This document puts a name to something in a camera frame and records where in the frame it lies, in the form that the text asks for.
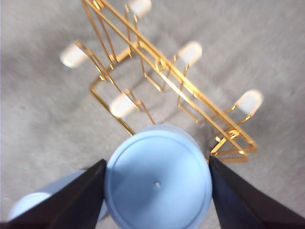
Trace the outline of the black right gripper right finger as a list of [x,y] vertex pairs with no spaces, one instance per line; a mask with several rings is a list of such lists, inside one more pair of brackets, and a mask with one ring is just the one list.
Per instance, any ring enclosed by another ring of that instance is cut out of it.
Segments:
[[213,201],[223,229],[303,229],[305,218],[261,192],[216,157],[209,160]]

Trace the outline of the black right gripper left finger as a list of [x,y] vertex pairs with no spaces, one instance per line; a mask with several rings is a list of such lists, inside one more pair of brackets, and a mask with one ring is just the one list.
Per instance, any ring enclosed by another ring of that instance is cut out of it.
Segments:
[[2,229],[93,229],[104,216],[106,160],[71,172],[16,202]]

